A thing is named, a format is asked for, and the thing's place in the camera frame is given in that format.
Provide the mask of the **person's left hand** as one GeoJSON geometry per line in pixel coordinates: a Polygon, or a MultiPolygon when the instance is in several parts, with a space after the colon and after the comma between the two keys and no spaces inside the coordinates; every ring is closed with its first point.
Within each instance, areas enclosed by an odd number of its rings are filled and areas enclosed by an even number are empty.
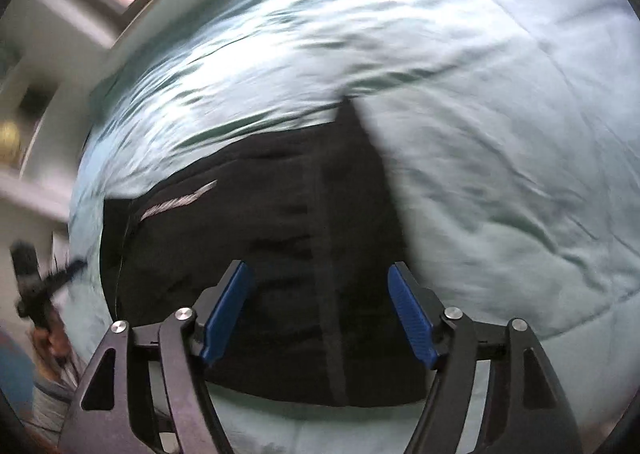
{"type": "Polygon", "coordinates": [[[38,326],[32,329],[30,339],[40,372],[49,378],[58,377],[61,364],[72,352],[72,345],[58,310],[52,309],[49,313],[47,329],[38,326]]]}

